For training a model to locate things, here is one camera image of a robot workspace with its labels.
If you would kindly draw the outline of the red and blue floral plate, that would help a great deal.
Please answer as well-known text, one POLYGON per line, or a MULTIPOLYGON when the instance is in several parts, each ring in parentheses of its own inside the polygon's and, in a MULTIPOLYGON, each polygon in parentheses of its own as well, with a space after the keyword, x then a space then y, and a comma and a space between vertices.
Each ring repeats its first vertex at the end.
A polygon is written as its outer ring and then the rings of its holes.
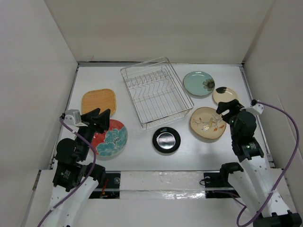
POLYGON ((127 143, 128 131, 123 123, 110 119, 109 129, 104 133, 96 132, 91 144, 97 151, 97 158, 109 160, 117 157, 127 143))

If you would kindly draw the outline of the black round plate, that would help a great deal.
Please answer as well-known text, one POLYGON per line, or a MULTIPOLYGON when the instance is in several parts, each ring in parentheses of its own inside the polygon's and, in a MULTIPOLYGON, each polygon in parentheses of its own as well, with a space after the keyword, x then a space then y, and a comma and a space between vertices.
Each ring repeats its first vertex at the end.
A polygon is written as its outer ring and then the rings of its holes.
POLYGON ((181 137, 175 129, 162 127, 154 132, 152 144, 159 153, 171 155, 180 147, 181 137))

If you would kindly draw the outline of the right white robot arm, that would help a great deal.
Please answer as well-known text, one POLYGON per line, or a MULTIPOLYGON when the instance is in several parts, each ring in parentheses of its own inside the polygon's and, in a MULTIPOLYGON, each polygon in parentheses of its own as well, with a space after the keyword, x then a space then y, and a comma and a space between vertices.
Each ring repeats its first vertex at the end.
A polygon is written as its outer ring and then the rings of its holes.
POLYGON ((245 227, 299 227, 303 221, 299 213, 291 212, 277 190, 277 186, 292 163, 298 149, 300 136, 296 135, 294 151, 274 182, 271 178, 265 154, 254 137, 257 127, 256 115, 262 114, 266 103, 252 100, 250 107, 244 107, 237 99, 219 102, 216 112, 229 124, 232 150, 238 162, 221 166, 219 182, 231 185, 238 193, 244 207, 252 218, 245 227))

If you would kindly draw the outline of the woven bamboo square tray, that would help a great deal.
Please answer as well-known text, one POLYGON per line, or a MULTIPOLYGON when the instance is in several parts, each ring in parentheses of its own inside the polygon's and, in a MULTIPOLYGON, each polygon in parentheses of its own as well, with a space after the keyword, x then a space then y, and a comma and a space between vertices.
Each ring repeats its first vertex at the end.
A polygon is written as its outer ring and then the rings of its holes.
POLYGON ((114 91, 105 88, 85 93, 81 102, 82 114, 86 114, 96 108, 100 109, 100 113, 110 109, 110 116, 113 116, 116 112, 116 95, 114 91))

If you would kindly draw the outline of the small cream plate black spot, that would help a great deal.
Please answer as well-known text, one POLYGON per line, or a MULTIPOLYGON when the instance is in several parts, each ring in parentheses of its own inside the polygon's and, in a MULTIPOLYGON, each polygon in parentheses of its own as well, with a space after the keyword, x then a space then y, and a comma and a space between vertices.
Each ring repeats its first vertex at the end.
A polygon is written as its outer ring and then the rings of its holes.
POLYGON ((213 92, 213 100, 216 104, 219 104, 219 102, 230 102, 234 99, 239 99, 238 95, 229 87, 218 87, 213 92))

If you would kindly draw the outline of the teal plate with flower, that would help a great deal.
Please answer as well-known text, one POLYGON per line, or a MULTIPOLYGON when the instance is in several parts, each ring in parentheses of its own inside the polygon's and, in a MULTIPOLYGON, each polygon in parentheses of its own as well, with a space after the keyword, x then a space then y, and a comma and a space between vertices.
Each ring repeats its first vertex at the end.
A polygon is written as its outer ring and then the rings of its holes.
POLYGON ((211 75, 203 71, 188 73, 183 84, 185 89, 194 96, 207 96, 215 89, 215 81, 211 75))

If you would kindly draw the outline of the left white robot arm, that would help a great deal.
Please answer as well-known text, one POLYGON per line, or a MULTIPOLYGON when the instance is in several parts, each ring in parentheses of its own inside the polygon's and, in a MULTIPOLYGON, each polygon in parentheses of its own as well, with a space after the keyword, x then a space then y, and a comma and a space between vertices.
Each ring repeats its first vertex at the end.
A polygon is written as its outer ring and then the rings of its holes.
POLYGON ((40 227, 73 226, 92 192, 104 185, 105 168, 96 164, 92 140, 95 133, 109 129, 109 120, 110 109, 102 112, 100 108, 86 114, 70 109, 60 116, 62 126, 75 138, 64 138, 56 146, 52 196, 40 227))

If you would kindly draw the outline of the beige plate with bird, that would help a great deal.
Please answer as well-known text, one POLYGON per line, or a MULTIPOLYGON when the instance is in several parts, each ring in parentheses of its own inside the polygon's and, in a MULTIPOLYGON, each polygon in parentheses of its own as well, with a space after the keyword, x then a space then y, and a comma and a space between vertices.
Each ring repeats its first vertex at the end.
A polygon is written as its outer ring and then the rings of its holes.
POLYGON ((226 122, 215 109, 200 107, 191 115, 190 127, 199 136, 216 140, 225 132, 226 122))

